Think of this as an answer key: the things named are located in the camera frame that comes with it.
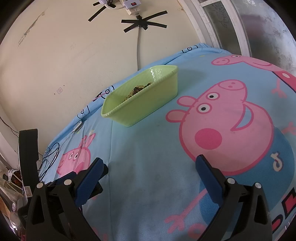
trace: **beige wall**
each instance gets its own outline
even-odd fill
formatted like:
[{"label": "beige wall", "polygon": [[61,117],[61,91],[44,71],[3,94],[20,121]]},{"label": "beige wall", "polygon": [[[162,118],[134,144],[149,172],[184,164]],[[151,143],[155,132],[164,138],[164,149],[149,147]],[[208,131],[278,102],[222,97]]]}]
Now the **beige wall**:
[{"label": "beige wall", "polygon": [[[137,29],[121,23],[135,17],[106,9],[89,22],[94,2],[35,0],[0,45],[0,103],[18,130],[38,128],[41,153],[101,90],[137,70]],[[199,42],[177,0],[141,2],[143,17],[168,11],[151,20],[166,29],[141,29],[141,67]]]}]

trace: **gray cable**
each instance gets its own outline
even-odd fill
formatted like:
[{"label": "gray cable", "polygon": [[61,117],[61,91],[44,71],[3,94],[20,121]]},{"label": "gray cable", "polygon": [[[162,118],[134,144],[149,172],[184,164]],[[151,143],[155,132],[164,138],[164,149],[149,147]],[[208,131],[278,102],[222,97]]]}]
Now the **gray cable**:
[{"label": "gray cable", "polygon": [[138,66],[138,71],[140,70],[139,66],[139,39],[140,39],[140,28],[138,27],[138,38],[137,38],[137,66]]}]

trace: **white label sticker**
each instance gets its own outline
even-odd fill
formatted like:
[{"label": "white label sticker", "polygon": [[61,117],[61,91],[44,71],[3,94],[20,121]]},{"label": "white label sticker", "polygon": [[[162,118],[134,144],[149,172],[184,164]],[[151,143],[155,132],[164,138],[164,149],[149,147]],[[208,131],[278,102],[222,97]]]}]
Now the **white label sticker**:
[{"label": "white label sticker", "polygon": [[27,197],[33,197],[30,186],[25,186],[24,189],[25,189],[25,194]]}]

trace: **white power plug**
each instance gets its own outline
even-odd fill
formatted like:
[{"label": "white power plug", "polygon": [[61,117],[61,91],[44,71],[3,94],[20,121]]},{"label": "white power plug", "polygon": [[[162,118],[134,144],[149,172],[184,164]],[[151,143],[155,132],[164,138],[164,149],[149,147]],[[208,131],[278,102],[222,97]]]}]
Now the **white power plug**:
[{"label": "white power plug", "polygon": [[140,0],[119,0],[123,6],[125,6],[126,11],[129,15],[137,16],[139,14],[141,5]]}]

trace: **pig ear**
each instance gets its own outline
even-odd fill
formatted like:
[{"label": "pig ear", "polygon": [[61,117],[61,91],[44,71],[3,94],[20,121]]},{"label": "pig ear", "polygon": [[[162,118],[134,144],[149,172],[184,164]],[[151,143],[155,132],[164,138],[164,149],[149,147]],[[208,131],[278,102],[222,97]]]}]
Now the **pig ear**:
[{"label": "pig ear", "polygon": [[171,110],[166,114],[165,118],[168,122],[181,122],[186,113],[185,110]]},{"label": "pig ear", "polygon": [[96,136],[96,133],[93,133],[92,135],[90,135],[90,136],[87,138],[87,140],[86,140],[86,142],[85,142],[85,147],[88,147],[88,146],[91,144],[91,142],[92,142],[92,140],[94,139],[95,136]]},{"label": "pig ear", "polygon": [[85,135],[85,136],[81,139],[81,142],[80,142],[78,148],[82,148],[82,147],[84,146],[84,143],[85,143],[86,139],[87,139],[87,136]]},{"label": "pig ear", "polygon": [[196,102],[196,99],[192,96],[182,96],[177,100],[178,105],[186,107],[192,106],[194,102]]}]

